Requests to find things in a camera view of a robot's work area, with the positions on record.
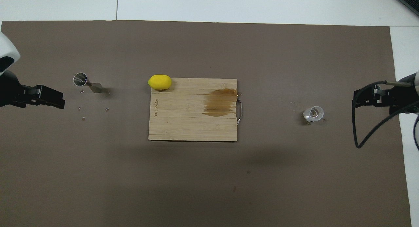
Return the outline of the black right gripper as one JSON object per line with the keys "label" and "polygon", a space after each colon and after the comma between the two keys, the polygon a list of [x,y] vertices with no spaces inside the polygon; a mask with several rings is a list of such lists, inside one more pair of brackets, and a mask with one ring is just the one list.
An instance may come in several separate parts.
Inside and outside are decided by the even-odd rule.
{"label": "black right gripper", "polygon": [[353,106],[391,106],[390,114],[419,114],[418,75],[409,75],[398,81],[398,85],[382,90],[379,86],[365,86],[353,92]]}

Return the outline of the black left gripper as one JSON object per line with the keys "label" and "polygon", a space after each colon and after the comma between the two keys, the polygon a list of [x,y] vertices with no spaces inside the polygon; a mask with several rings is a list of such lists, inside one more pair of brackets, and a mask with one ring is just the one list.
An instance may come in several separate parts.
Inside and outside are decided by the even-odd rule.
{"label": "black left gripper", "polygon": [[64,94],[44,85],[35,87],[20,84],[18,78],[11,71],[4,71],[0,77],[0,107],[12,105],[25,108],[27,103],[34,99],[37,105],[47,105],[64,109]]}

